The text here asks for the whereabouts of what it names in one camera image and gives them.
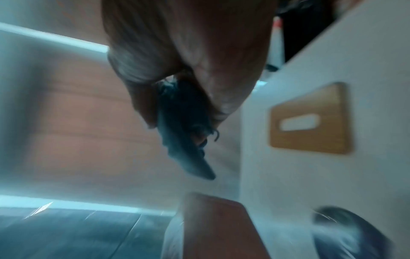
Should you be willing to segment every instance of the cutting board handle hole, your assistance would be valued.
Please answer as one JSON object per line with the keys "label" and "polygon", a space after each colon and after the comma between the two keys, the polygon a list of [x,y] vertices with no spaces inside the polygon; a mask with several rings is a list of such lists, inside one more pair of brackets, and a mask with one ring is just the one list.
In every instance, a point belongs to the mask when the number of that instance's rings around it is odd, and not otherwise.
{"label": "cutting board handle hole", "polygon": [[305,131],[317,128],[320,125],[320,116],[314,113],[282,119],[279,121],[281,131]]}

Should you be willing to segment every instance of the wooden board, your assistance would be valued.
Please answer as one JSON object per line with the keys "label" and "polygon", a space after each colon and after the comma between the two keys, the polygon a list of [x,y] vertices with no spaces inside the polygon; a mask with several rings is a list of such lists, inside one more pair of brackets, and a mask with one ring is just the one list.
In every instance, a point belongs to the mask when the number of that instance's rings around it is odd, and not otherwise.
{"label": "wooden board", "polygon": [[[346,86],[333,83],[270,111],[270,145],[305,151],[345,154],[350,151]],[[281,130],[285,119],[316,114],[318,126],[307,130]]]}

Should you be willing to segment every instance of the hand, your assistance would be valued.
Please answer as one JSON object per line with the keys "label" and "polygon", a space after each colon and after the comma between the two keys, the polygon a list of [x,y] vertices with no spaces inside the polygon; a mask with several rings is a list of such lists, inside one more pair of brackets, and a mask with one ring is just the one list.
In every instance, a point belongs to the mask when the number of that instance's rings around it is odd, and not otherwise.
{"label": "hand", "polygon": [[236,111],[265,65],[275,8],[274,0],[102,0],[109,60],[148,127],[155,83],[185,67],[215,128]]}

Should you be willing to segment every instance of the wooden cutting board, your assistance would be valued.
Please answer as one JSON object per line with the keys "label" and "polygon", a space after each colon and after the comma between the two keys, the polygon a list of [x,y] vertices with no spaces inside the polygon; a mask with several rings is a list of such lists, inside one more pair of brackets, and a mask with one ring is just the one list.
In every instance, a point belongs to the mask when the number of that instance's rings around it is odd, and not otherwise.
{"label": "wooden cutting board", "polygon": [[270,145],[348,153],[351,138],[346,90],[345,84],[333,83],[273,107],[270,111]]}

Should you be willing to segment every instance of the skin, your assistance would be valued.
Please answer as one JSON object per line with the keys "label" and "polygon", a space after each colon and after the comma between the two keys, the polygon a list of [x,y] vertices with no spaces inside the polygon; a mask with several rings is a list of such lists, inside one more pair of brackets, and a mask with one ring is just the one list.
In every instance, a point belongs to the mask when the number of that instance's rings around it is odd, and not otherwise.
{"label": "skin", "polygon": [[156,82],[170,75],[206,94],[217,128],[263,70],[275,9],[275,0],[102,0],[108,57],[149,128],[157,126]]}

